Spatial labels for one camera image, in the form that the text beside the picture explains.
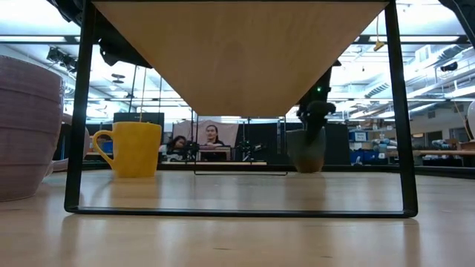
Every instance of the person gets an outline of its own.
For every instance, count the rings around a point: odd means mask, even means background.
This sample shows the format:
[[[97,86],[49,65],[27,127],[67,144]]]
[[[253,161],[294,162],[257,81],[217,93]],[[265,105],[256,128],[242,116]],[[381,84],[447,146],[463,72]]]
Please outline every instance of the person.
[[[205,145],[209,145],[209,146],[224,145],[224,143],[221,142],[219,139],[216,125],[208,125],[208,127],[206,127],[206,138],[208,140],[206,141]]]
[[[183,149],[185,148],[186,138],[177,136],[166,145],[160,146],[159,152],[166,155],[167,160],[183,160]]]

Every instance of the yellow mug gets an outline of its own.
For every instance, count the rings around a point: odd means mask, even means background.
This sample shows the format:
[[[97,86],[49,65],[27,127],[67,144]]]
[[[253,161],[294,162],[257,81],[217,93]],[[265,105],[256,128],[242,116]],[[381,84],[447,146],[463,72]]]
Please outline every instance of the yellow mug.
[[[101,135],[112,138],[114,159],[98,146],[97,138]],[[154,177],[161,138],[160,125],[147,122],[116,122],[112,125],[112,131],[96,132],[92,142],[96,151],[114,170],[116,177]]]

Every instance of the wooden table surface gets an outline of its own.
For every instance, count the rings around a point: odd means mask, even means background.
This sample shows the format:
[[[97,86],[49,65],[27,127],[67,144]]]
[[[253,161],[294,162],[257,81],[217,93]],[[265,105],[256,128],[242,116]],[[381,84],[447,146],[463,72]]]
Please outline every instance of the wooden table surface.
[[[94,4],[196,113],[248,117],[284,116],[387,2]]]
[[[0,203],[2,266],[474,266],[475,181],[417,177],[408,220],[71,215],[65,175]],[[85,171],[82,205],[166,208],[396,209],[399,176],[376,173],[112,180]]]

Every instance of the brown ceramic pot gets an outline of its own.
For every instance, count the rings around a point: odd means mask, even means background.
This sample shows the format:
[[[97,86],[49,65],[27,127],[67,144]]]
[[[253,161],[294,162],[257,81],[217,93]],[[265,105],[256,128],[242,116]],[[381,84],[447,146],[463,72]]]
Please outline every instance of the brown ceramic pot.
[[[320,172],[325,157],[325,128],[311,144],[305,143],[305,130],[298,129],[286,132],[287,154],[300,173]]]

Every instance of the metal frame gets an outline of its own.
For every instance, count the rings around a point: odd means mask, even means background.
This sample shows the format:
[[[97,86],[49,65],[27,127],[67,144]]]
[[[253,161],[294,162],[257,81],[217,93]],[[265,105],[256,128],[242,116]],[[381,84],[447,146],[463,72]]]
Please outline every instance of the metal frame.
[[[387,45],[389,50],[391,84],[395,105],[396,134],[398,136],[399,169],[402,186],[403,209],[401,211],[258,211],[258,210],[201,210],[170,208],[103,208],[79,205],[82,172],[82,146],[86,108],[88,101],[89,73],[94,40],[96,8],[91,0],[84,0],[81,39],[74,95],[73,123],[71,128],[71,152],[66,182],[65,210],[77,214],[163,215],[200,217],[344,217],[344,218],[408,218],[418,213],[416,178],[410,140],[409,116],[404,82],[401,40],[397,19],[396,0],[363,0],[365,2],[389,2],[386,17]],[[339,2],[361,2],[342,0]]]

